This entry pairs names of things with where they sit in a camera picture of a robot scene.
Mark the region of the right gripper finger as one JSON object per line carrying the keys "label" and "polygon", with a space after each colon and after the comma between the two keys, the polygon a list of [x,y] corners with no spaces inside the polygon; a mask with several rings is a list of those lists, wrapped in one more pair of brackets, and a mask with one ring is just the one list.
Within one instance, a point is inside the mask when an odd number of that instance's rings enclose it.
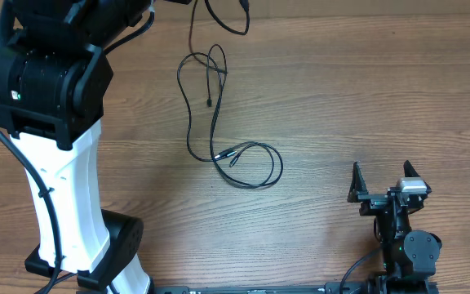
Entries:
{"label": "right gripper finger", "polygon": [[403,163],[404,177],[419,177],[419,173],[415,170],[409,160]]}
{"label": "right gripper finger", "polygon": [[352,182],[348,191],[347,201],[349,203],[359,203],[366,199],[369,194],[366,183],[361,173],[361,168],[358,162],[352,166]]}

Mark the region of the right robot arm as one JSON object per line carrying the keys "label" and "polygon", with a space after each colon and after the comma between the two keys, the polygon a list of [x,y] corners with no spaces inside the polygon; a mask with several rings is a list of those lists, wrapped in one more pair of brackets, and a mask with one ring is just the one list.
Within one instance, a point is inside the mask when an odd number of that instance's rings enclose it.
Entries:
{"label": "right robot arm", "polygon": [[[383,194],[366,188],[359,163],[352,167],[352,182],[347,201],[359,203],[361,216],[373,216],[374,235],[379,247],[356,261],[339,283],[340,293],[437,293],[428,279],[436,273],[442,248],[441,239],[410,226],[409,216],[424,208],[431,187],[409,161],[403,164],[404,176]],[[382,272],[371,274],[364,283],[348,283],[350,274],[371,257],[383,256]]]}

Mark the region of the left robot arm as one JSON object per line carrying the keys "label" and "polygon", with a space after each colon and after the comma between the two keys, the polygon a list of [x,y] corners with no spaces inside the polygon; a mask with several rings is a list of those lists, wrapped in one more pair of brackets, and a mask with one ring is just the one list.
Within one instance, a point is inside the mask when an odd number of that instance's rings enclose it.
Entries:
{"label": "left robot arm", "polygon": [[145,32],[149,0],[12,0],[0,12],[0,141],[26,170],[40,242],[26,258],[50,284],[152,293],[143,222],[100,204],[97,151],[108,54]]}

